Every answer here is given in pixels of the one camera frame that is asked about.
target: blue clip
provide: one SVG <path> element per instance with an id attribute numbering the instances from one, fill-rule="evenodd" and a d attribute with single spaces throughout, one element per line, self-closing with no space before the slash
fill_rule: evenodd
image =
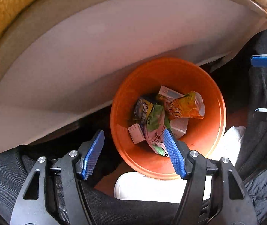
<path id="1" fill-rule="evenodd" d="M 254 67 L 267 67 L 267 54 L 253 55 L 250 62 Z"/>
<path id="2" fill-rule="evenodd" d="M 164 130 L 163 139 L 175 173 L 184 179 L 187 175 L 185 170 L 185 159 L 177 148 L 177 140 L 173 137 L 172 132 L 168 129 Z"/>
<path id="3" fill-rule="evenodd" d="M 97 163 L 97 160 L 99 158 L 100 152 L 103 148 L 104 144 L 104 132 L 98 131 L 93 139 L 92 139 L 92 145 L 87 152 L 85 158 L 82 160 L 82 178 L 86 180 L 88 176 L 92 175 L 95 165 Z"/>

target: dark fabric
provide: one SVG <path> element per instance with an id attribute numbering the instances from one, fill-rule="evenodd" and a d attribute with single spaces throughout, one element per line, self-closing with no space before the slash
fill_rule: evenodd
<path id="1" fill-rule="evenodd" d="M 254 119 L 257 108 L 267 108 L 267 68 L 252 67 L 252 55 L 267 54 L 267 30 L 252 37 L 230 62 L 212 73 L 227 114 L 248 107 L 248 123 L 236 169 L 248 180 L 267 169 L 267 123 Z"/>
<path id="2" fill-rule="evenodd" d="M 20 148 L 0 154 L 0 214 L 7 222 L 11 219 L 15 201 L 27 175 Z"/>
<path id="3" fill-rule="evenodd" d="M 267 218 L 267 170 L 245 186 L 253 202 L 257 219 L 261 222 Z"/>
<path id="4" fill-rule="evenodd" d="M 60 176 L 55 177 L 55 192 L 56 192 L 55 195 L 57 198 L 58 213 L 59 213 L 60 219 L 62 219 L 65 222 L 69 222 L 67 208 L 66 208 L 65 201 L 64 201 L 62 179 Z"/>

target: trash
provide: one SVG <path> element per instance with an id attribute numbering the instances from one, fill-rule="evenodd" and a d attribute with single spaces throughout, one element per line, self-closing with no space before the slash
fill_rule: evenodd
<path id="1" fill-rule="evenodd" d="M 134 144 L 140 143 L 145 140 L 141 126 L 139 124 L 134 124 L 127 129 Z"/>
<path id="2" fill-rule="evenodd" d="M 134 120 L 139 121 L 141 124 L 146 124 L 149 114 L 153 108 L 153 103 L 140 97 L 137 101 L 136 107 L 134 108 L 133 115 Z"/>
<path id="3" fill-rule="evenodd" d="M 195 91 L 183 95 L 163 85 L 156 96 L 163 105 L 152 99 L 153 95 L 138 99 L 133 112 L 133 120 L 137 123 L 128 131 L 134 144 L 146 140 L 156 154 L 169 157 L 163 140 L 164 130 L 169 128 L 176 139 L 181 138 L 187 132 L 188 118 L 204 117 L 203 100 Z"/>
<path id="4" fill-rule="evenodd" d="M 159 58 L 142 64 L 120 85 L 114 97 L 110 118 L 116 149 L 136 171 L 155 179 L 176 179 L 178 176 L 170 159 L 156 154 L 146 141 L 135 145 L 127 130 L 136 123 L 133 122 L 133 111 L 137 100 L 145 95 L 146 100 L 147 97 L 151 99 L 152 95 L 149 94 L 153 94 L 157 100 L 161 86 L 182 95 L 192 90 L 201 94 L 205 117 L 189 119 L 187 132 L 180 140 L 204 156 L 213 151 L 225 130 L 226 108 L 222 94 L 209 74 L 199 66 L 179 58 Z"/>
<path id="5" fill-rule="evenodd" d="M 205 107 L 203 99 L 195 91 L 191 91 L 185 96 L 174 100 L 165 96 L 159 96 L 159 100 L 163 102 L 170 120 L 175 118 L 204 118 Z"/>
<path id="6" fill-rule="evenodd" d="M 145 139 L 151 149 L 162 156 L 169 157 L 163 143 L 163 132 L 166 129 L 164 107 L 155 104 L 152 112 L 148 116 L 147 123 L 144 127 Z"/>
<path id="7" fill-rule="evenodd" d="M 177 140 L 186 134 L 188 122 L 188 118 L 176 118 L 170 121 L 170 129 Z"/>
<path id="8" fill-rule="evenodd" d="M 177 99 L 180 97 L 183 97 L 183 94 L 180 94 L 172 89 L 167 88 L 166 86 L 161 86 L 160 87 L 160 91 L 158 93 L 159 96 L 165 96 L 169 99 Z"/>

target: black clamp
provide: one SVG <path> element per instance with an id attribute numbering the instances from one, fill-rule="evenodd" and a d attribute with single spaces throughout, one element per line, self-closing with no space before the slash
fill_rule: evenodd
<path id="1" fill-rule="evenodd" d="M 64 201 L 71 225 L 96 225 L 90 212 L 81 180 L 93 172 L 104 144 L 104 132 L 98 131 L 91 141 L 81 144 L 78 150 L 67 153 L 60 159 L 47 161 L 40 157 L 28 174 L 15 202 L 10 225 L 59 225 L 49 214 L 46 201 L 46 178 L 49 172 L 61 176 Z M 37 198 L 26 198 L 33 178 L 39 174 Z"/>
<path id="2" fill-rule="evenodd" d="M 254 206 L 230 160 L 207 159 L 197 151 L 190 151 L 184 142 L 174 137 L 173 140 L 184 158 L 187 184 L 172 225 L 257 225 Z M 206 176 L 212 176 L 209 213 L 199 220 Z"/>

